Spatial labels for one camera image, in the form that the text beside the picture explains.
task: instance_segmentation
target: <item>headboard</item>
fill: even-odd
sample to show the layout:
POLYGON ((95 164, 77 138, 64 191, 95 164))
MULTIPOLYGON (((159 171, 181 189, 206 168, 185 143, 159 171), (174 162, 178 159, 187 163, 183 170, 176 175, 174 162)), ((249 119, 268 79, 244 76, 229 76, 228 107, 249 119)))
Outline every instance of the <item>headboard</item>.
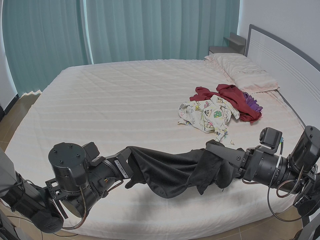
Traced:
POLYGON ((320 64, 302 50, 254 25, 245 55, 279 83, 279 93, 301 121, 320 129, 320 64))

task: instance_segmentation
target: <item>tile floor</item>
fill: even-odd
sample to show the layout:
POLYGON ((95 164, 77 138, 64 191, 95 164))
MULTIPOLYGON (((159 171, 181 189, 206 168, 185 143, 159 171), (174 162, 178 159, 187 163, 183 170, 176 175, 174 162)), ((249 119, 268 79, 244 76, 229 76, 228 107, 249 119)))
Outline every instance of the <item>tile floor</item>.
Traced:
MULTIPOLYGON (((38 95, 25 95, 20 98, 13 108, 10 110, 0 122, 0 148, 6 150, 15 130, 21 123, 22 119, 27 114, 30 107, 39 97, 38 95)), ((27 234, 29 234, 34 240, 41 240, 41 232, 33 226, 30 222, 22 219, 24 218, 18 212, 12 213, 9 208, 0 203, 0 209, 6 214, 11 216, 18 216, 19 218, 10 218, 15 226, 21 227, 27 234)), ((298 212, 296 208, 290 207, 281 215, 284 219, 298 218, 298 212)), ((265 218, 244 226, 234 228, 221 234, 199 238, 198 240, 289 240, 294 237, 296 232, 302 228, 301 220, 296 222, 282 222, 275 217, 265 218)), ((77 235, 72 237, 72 233, 61 231, 58 234, 66 236, 69 239, 74 240, 99 240, 103 238, 77 235)), ((44 240, 58 240, 61 237, 53 234, 43 233, 44 240)))

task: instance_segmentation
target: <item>curtain fold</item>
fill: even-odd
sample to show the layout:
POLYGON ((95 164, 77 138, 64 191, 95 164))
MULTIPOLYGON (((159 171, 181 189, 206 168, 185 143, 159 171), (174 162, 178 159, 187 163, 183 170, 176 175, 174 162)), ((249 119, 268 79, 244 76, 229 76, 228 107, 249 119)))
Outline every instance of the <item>curtain fold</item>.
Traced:
POLYGON ((45 89, 67 67, 88 64, 85 40, 95 64, 202 59, 209 46, 226 45, 223 36, 237 32, 239 6, 240 0, 4 0, 3 39, 21 95, 45 89))

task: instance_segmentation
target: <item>white bed sheet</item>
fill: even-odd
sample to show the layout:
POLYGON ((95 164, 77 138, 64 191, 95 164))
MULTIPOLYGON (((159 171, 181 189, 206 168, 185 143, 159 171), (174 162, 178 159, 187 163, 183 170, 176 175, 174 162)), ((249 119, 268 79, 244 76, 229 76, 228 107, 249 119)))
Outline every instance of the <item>white bed sheet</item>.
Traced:
MULTIPOLYGON (((211 62, 149 60, 76 66, 63 70, 30 108, 10 141, 6 154, 25 179, 44 186, 54 177, 48 152, 54 144, 94 141, 100 154, 115 154, 126 146, 169 153, 205 147, 211 134, 178 125, 178 108, 195 94, 195 87, 215 90, 231 79, 211 62)), ((254 124, 229 122, 234 148, 259 144, 265 127, 281 130, 284 154, 289 154, 303 128, 276 91, 255 93, 263 117, 254 124)), ((266 218, 267 187, 234 180, 222 192, 217 186, 201 196, 195 187, 164 199, 147 185, 127 190, 124 184, 94 205, 86 222, 72 232, 109 239, 170 240, 210 236, 266 218)), ((271 206, 282 212, 294 196, 271 206)), ((71 216, 65 226, 75 225, 71 216)))

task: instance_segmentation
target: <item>purple ruffled fabric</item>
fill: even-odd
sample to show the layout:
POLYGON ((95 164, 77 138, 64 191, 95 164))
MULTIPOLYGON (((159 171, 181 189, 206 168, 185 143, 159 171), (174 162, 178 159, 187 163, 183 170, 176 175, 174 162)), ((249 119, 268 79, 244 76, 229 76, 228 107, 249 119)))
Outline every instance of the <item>purple ruffled fabric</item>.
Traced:
POLYGON ((263 107, 261 107, 261 106, 259 106, 259 104, 257 104, 256 99, 254 99, 251 95, 249 95, 246 92, 243 93, 243 96, 245 97, 245 102, 249 105, 250 108, 252 108, 253 110, 255 110, 257 112, 261 112, 263 107))

